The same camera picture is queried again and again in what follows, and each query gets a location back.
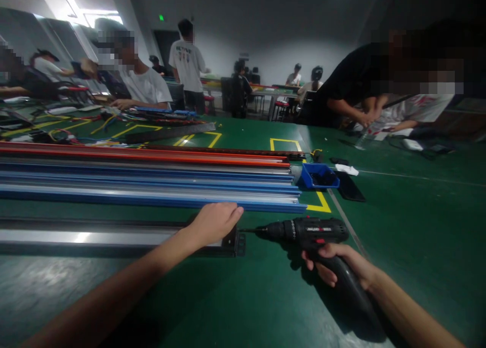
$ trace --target black t-shirt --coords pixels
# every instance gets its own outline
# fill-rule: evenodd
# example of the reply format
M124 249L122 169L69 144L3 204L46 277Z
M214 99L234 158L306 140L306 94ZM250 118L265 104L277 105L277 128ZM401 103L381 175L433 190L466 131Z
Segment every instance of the black t-shirt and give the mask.
M32 93L31 97L34 99L43 100L59 100L55 83L44 82L34 73L26 70L24 78L12 77L7 84L10 88L20 86Z
M346 100L354 106L364 99L386 92L387 62L380 43L362 46L341 61L314 98L313 125L337 127L342 116L328 108L328 99Z
M248 80L240 74L234 73L231 76L231 84L233 89L232 105L235 109L243 108L246 105L246 99L253 89Z
M162 65L158 66L152 66L152 68L157 71L158 73L164 73L164 75L167 75L167 69L163 67Z

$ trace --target person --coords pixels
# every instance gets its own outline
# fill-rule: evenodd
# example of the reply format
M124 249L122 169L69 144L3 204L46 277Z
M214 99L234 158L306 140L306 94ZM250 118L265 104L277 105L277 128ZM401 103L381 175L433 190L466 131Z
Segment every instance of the person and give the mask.
M413 128L435 122L453 97L454 94L417 94L383 109L378 121L385 124L387 132L409 136ZM359 131L362 126L357 124L354 129Z
M288 77L287 80L285 81L285 86L299 86L300 85L300 80L302 78L300 74L300 70L302 69L301 64L296 64L294 67L294 72L291 73Z
M299 95L299 97L296 99L297 101L302 102L305 99L305 94L308 91L316 92L320 89L322 84L324 84L322 81L320 81L323 72L324 69L321 66L316 66L312 69L310 76L311 82L305 83L300 89L297 90L297 95Z
M159 73L161 76L165 76L167 73L167 69L165 68L165 66L162 66L158 60L158 57L155 56L155 55L150 55L150 57L148 58L149 61L152 63L152 68L157 72Z
M27 96L41 100L59 100L57 89L51 82L43 81L34 71L25 66L20 56L0 42L0 71L9 74L7 86L0 88L0 97Z
M194 45L193 25L188 19L178 24L182 39L171 46L169 65L174 70L176 81L184 85L186 105L198 114L204 114L203 84L200 74L210 73L206 67L201 51Z
M391 32L389 42L373 42L351 52L314 99L311 125L338 128L344 116L369 126L381 115L387 94L421 93L441 82L461 82L464 59L483 41L469 24L452 19L425 30ZM354 108L362 103L364 112Z
M248 95L253 92L250 83L245 77L245 66L241 61L234 63L234 73L231 76L232 99L231 115L233 118L247 117L247 100Z
M243 212L236 203L204 206L187 228L102 282L21 347L98 346L155 283L198 249L223 239ZM348 263L362 288L376 300L410 346L464 347L389 276L350 246L328 243L318 253L323 258L340 256ZM334 272L314 263L306 252L302 252L302 258L308 269L317 269L326 284L336 286L338 278Z
M74 75L74 70L60 69L54 65L54 62L59 62L59 59L50 51L37 49L37 52L30 57L29 64L46 75L52 82L60 82L62 77Z
M98 79L99 67L118 69L131 99L117 99L111 106L120 110L132 106L170 109L171 93L165 80L140 60L135 39L122 24L107 18L98 18L95 27L101 34L95 45L100 49L101 67L94 61L84 58L81 69L93 79Z

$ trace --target hand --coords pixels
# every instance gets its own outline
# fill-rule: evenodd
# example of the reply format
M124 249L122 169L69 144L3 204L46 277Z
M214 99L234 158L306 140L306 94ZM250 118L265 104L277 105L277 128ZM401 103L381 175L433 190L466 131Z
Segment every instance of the hand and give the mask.
M318 253L324 258L332 258L337 255L341 256L348 263L354 273L356 273L359 283L365 291L375 284L380 270L350 246L345 244L328 243L321 248ZM314 269L314 262L309 259L306 251L302 251L302 258L305 260L307 268L312 271ZM317 273L326 284L331 287L336 286L338 278L334 272L319 263L315 264L315 266L317 268Z
M131 99L116 99L113 103L110 104L110 106L116 107L119 110L125 110L135 105L137 105L137 103Z
M374 120L370 114L360 113L356 121L361 124L363 128L368 128Z
M243 211L241 206L231 202L207 204L186 229L191 230L191 238L199 249L226 237Z
M94 61L83 58L81 59L81 70L90 78L98 80L98 64Z

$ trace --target cap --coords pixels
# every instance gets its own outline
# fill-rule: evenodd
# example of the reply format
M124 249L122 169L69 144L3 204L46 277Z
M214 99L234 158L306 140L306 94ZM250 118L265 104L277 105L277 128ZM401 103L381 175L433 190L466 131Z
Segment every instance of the cap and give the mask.
M51 51L37 49L37 53L39 55L41 55L41 56L49 56L49 57L52 57L54 59L54 61L59 62L59 59L57 58L57 56L54 56Z

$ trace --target drill bit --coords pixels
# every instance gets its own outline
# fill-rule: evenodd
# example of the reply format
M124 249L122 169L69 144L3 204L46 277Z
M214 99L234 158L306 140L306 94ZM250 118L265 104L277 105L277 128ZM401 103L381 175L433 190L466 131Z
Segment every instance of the drill bit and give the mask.
M257 232L266 232L267 229L239 229L240 232L247 232L247 233L257 233Z

